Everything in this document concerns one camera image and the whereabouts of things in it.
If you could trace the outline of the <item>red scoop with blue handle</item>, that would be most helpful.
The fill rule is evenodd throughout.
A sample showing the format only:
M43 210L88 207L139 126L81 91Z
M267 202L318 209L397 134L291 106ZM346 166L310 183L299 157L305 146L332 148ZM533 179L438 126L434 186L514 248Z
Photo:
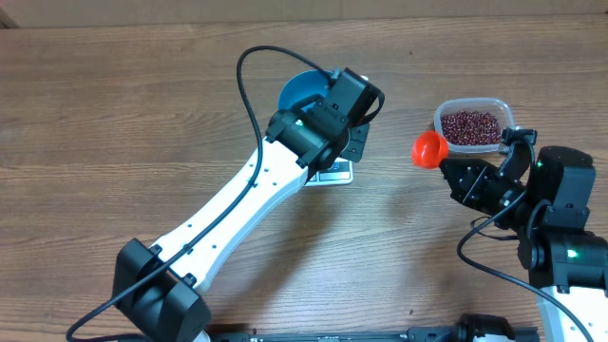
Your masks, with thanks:
M448 156L448 142L434 130L425 131L414 142L411 159L414 166L434 169Z

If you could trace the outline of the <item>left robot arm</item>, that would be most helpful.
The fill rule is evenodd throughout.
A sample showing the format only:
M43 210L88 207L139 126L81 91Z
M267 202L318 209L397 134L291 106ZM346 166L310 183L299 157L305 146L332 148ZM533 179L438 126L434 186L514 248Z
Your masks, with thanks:
M261 148L194 216L151 246L129 241L117 255L113 293L154 271L116 307L147 341L205 341L202 295L239 244L304 186L349 184L362 158L371 107L383 93L345 68L293 77L281 90Z

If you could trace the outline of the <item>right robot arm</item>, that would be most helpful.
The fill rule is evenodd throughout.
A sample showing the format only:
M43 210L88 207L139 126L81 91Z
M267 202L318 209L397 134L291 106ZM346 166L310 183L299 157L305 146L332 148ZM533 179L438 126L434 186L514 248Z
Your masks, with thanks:
M588 230L596 178L590 155L563 146L535 151L515 142L504 162L447 158L439 168L451 196L486 214L458 243L494 224L513 231L527 280L499 272L464 253L459 258L534 293L549 341L607 338L607 241Z

